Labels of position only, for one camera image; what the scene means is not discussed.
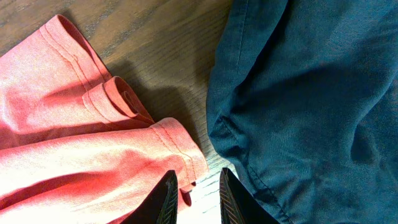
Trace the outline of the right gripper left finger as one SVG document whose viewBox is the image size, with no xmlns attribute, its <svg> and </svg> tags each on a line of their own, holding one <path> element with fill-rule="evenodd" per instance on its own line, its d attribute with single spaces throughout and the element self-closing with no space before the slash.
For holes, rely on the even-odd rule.
<svg viewBox="0 0 398 224">
<path fill-rule="evenodd" d="M 146 199 L 121 224 L 176 224 L 178 182 L 174 170 L 168 170 Z"/>
</svg>

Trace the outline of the navy blue shirt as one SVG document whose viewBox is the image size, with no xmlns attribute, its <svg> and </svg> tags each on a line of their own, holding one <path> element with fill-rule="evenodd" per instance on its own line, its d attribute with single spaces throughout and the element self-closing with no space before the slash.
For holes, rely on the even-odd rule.
<svg viewBox="0 0 398 224">
<path fill-rule="evenodd" d="M 397 2 L 235 1 L 208 136 L 279 223 L 397 222 Z"/>
</svg>

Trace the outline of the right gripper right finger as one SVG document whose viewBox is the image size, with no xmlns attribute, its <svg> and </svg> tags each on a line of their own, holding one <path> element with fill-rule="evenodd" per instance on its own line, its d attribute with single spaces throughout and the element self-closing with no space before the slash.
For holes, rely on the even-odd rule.
<svg viewBox="0 0 398 224">
<path fill-rule="evenodd" d="M 220 209 L 222 224 L 279 224 L 226 167 L 220 173 Z"/>
</svg>

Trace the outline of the red soccer t-shirt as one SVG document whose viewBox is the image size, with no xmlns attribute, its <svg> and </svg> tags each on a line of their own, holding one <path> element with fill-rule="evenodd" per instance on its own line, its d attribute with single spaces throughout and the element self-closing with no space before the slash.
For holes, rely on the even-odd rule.
<svg viewBox="0 0 398 224">
<path fill-rule="evenodd" d="M 176 119 L 154 121 L 66 17 L 1 57 L 2 223 L 119 223 L 169 170 L 187 208 L 201 150 Z"/>
</svg>

